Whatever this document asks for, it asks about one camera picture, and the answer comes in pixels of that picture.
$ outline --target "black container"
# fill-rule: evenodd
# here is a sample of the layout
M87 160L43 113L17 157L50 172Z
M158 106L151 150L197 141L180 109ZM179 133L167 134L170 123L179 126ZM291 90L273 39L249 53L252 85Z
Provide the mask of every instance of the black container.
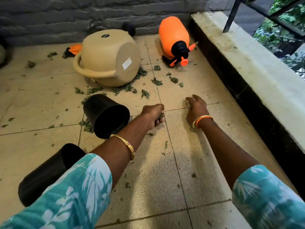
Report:
M118 133L129 122L127 107L102 94L90 96L84 104L84 112L97 137L108 139Z
M27 207L35 202L44 190L55 183L86 153L74 144L65 144L56 154L29 173L20 182L18 195L22 204Z

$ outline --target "person's right hand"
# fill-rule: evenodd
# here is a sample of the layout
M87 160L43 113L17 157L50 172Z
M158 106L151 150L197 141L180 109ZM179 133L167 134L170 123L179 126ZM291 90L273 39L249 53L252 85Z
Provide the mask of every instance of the person's right hand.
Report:
M185 99L190 104L189 113L186 117L190 125L192 125L198 117L209 115L207 110L207 103L201 99L200 96L193 95L193 97L186 97Z

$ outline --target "floral pattern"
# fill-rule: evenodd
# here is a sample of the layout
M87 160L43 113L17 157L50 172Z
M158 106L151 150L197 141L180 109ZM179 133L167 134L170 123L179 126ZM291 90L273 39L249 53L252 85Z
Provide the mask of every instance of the floral pattern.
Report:
M110 203L111 188L108 165L99 156L87 154L0 229L94 228Z
M305 228L305 203L263 165L235 181L232 202L253 229Z

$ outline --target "tile floor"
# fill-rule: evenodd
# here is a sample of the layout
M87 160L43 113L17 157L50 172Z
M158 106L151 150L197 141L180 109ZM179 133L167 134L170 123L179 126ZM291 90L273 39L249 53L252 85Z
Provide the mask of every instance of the tile floor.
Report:
M145 137L96 226L208 228L212 224L213 228L249 228L230 201L231 191L206 138L190 131L186 123L184 98L193 93L203 97L215 121L231 138L291 185L288 178L200 50L190 52L186 67L168 68L161 60L158 35L135 40L141 65L151 71L134 87L150 92L150 99L141 99L140 93L114 96L110 88L103 91L126 105L131 119L144 105L163 103L166 123L152 130L154 136ZM68 45L16 48L11 63L0 69L0 222L23 209L17 195L23 177L65 143L90 152L104 142L78 125L85 117L81 101L86 95L76 94L74 87L86 93L95 83L75 73L73 59L62 59ZM46 56L51 51L59 54L53 61ZM26 68L28 60L37 62L36 67ZM156 64L160 71L152 70ZM172 83L168 72L184 87ZM163 85L152 84L153 77ZM131 188L125 188L126 181Z

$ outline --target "white sticker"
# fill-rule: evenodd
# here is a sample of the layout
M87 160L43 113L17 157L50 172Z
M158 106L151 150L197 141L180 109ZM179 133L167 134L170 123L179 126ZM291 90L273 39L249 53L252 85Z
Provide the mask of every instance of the white sticker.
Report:
M129 67L129 65L132 63L132 59L129 57L122 65L124 70L127 69L127 67Z

